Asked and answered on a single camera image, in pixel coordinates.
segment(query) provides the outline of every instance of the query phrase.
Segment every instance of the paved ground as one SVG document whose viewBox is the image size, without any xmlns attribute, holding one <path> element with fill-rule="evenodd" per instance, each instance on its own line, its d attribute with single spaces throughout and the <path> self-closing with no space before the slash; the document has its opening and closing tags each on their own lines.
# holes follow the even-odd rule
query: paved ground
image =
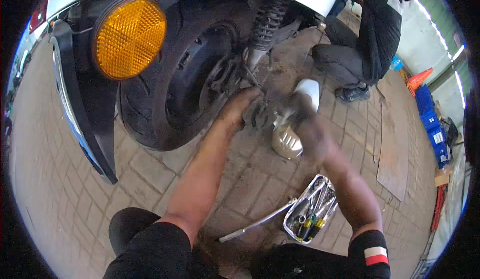
<svg viewBox="0 0 480 279">
<path fill-rule="evenodd" d="M 344 105 L 335 100 L 335 82 L 316 71 L 309 48 L 316 30 L 302 32 L 273 52 L 274 71 L 267 84 L 288 91 L 304 77 L 321 84 L 319 113 L 345 154 L 375 192 L 383 212 L 393 278 L 409 278 L 428 240 L 435 205 L 435 160 L 415 101 L 409 109 L 409 164 L 405 201 L 376 182 L 381 144 L 381 101 L 375 89 L 369 101 Z M 115 125 L 119 183 L 111 186 L 95 173 L 71 133 L 52 73 L 51 47 L 42 42 L 33 54 L 14 103 L 11 172 L 17 203 L 33 240 L 60 278 L 100 278 L 114 258 L 108 239 L 113 214 L 135 206 L 162 215 L 171 191 L 195 153 L 202 134 L 180 149 L 157 153 L 141 148 Z M 230 148 L 214 210 L 201 232 L 201 244 L 213 249 L 221 271 L 244 278 L 236 264 L 247 264 L 262 240 L 281 220 L 258 227 L 224 245 L 213 242 L 297 196 L 316 171 L 304 161 L 289 161 L 270 147 L 270 132 L 239 132 Z M 312 246 L 347 254 L 351 227 L 340 211 Z"/>
</svg>

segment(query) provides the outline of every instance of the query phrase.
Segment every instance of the black tire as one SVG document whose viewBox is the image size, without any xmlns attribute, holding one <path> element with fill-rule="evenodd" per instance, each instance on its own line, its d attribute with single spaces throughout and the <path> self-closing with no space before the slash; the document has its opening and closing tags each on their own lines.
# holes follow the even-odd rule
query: black tire
<svg viewBox="0 0 480 279">
<path fill-rule="evenodd" d="M 192 122 L 182 124 L 168 111 L 169 87 L 179 68 L 179 61 L 204 31 L 215 24 L 228 24 L 237 39 L 248 36 L 254 12 L 246 2 L 233 0 L 212 7 L 183 5 L 167 12 L 167 34 L 159 62 L 153 62 L 139 76 L 123 81 L 119 87 L 118 110 L 131 136 L 147 148 L 174 150 L 194 138 L 218 113 L 226 97 L 201 111 Z"/>
</svg>

